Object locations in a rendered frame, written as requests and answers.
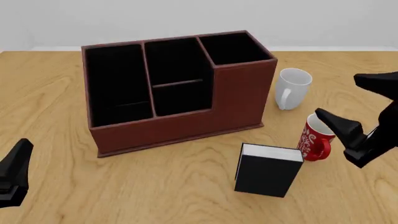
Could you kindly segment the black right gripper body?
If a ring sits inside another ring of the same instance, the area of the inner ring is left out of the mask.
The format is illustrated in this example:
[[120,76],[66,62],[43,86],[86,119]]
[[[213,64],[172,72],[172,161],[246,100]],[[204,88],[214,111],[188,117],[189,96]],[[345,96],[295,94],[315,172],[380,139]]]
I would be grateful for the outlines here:
[[398,147],[398,101],[393,101],[379,115],[379,124],[356,149],[345,149],[345,158],[362,168],[385,152]]

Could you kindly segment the red-brown desk caddy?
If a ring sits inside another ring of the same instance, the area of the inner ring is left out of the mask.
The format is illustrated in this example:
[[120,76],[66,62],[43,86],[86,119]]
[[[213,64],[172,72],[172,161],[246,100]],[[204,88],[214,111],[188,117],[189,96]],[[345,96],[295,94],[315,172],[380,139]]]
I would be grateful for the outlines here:
[[260,128],[277,58],[248,31],[81,48],[98,157]]

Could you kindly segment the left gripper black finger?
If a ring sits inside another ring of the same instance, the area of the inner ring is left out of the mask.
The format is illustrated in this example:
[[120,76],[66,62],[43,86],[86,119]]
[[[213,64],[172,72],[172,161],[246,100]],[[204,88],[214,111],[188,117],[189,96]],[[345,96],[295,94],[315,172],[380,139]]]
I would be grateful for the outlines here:
[[28,185],[28,168],[34,145],[26,138],[20,139],[0,161],[0,183]]

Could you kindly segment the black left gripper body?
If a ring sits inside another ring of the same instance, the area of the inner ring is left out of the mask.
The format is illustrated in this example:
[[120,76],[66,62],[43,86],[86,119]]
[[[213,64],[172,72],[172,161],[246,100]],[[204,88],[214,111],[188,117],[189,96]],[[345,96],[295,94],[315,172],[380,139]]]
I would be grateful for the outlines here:
[[17,182],[0,181],[0,207],[21,206],[29,189],[27,180]]

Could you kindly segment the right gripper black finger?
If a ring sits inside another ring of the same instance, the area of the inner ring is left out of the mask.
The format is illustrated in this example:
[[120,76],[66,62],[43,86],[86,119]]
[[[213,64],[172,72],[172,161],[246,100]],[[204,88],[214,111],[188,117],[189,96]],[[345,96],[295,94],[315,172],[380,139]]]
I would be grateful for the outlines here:
[[398,72],[355,74],[354,82],[356,86],[386,98],[398,98]]
[[367,138],[359,121],[344,119],[321,108],[317,108],[315,113],[318,119],[332,130],[346,149],[356,149]]

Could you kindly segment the white mug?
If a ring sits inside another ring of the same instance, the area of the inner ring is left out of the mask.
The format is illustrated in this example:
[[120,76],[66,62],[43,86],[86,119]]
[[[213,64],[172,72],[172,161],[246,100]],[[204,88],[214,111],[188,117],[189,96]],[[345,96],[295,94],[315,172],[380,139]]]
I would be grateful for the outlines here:
[[280,110],[293,110],[304,100],[312,76],[299,68],[280,71],[275,85],[275,102]]

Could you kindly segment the red patterned mug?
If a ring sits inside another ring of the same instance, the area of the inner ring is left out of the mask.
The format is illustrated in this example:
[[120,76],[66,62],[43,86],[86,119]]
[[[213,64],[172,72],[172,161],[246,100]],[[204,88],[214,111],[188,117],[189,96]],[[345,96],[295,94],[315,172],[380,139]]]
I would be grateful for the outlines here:
[[326,159],[331,152],[331,142],[336,136],[315,113],[307,117],[297,149],[300,149],[306,161]]

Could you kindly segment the black book with white pages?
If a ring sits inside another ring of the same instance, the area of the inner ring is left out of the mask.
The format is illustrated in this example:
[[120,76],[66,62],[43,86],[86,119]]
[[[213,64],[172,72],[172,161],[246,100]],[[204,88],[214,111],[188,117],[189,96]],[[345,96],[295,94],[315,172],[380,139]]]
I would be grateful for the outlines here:
[[242,143],[234,190],[283,198],[302,164],[298,149]]

